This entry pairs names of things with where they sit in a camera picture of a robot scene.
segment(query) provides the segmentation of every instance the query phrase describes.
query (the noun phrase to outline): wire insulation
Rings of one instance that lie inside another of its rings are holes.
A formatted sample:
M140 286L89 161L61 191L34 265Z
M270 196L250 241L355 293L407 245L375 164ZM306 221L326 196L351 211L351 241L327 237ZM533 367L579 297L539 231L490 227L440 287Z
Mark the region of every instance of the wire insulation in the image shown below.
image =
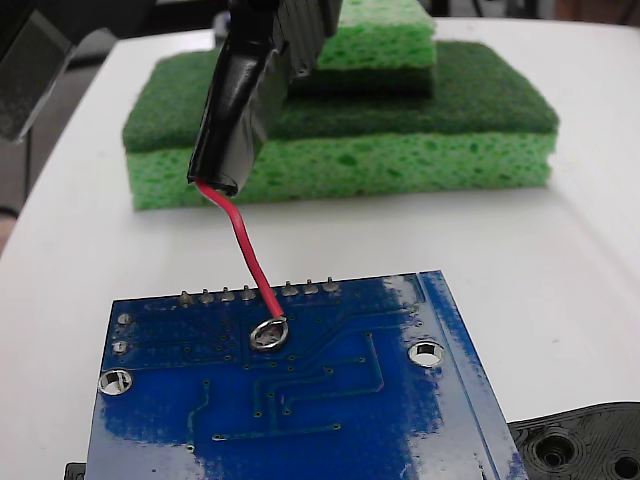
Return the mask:
M247 228L244 225L244 220L242 220L242 215L238 208L231 203L231 201L218 193L214 188L207 185L205 182L201 180L196 181L196 186L200 193L211 200L213 203L222 208L227 215L229 215L229 219L231 220L231 224L233 225L233 231L236 234L236 238L238 239L238 244L240 245L240 250L242 250L242 255L244 256L245 262L247 262L247 267L253 276L253 279L258 284L258 288L260 289L260 293L262 294L262 298L264 302L267 304L267 308L271 312L273 318L282 317L284 312L282 311L282 307L280 307L280 303L276 299L273 290L271 289L271 285L269 285L269 281L265 276L262 268L260 268L260 264L258 263L258 259L256 258L256 254L253 251L253 247L251 246L251 241L249 240L249 234L247 233Z

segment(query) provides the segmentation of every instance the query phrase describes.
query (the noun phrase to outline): blue circuit board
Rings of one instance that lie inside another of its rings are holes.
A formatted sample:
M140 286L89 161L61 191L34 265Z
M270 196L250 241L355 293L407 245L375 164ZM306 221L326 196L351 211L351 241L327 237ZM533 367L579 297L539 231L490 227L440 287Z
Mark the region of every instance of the blue circuit board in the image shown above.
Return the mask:
M527 478L440 272L316 286L273 353L259 295L114 302L87 480Z

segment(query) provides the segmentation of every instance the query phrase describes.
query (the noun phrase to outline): white table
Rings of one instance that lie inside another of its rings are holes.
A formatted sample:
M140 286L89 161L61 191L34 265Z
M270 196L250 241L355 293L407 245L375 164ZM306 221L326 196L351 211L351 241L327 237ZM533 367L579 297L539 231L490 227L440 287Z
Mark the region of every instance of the white table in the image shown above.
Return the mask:
M442 20L495 48L562 126L548 189L255 205L275 284L443 270L508 421L640 400L640 31ZM209 32L113 51L0 260L0 478L84 461L113 299L250 282L215 209L134 213L121 131L154 63Z

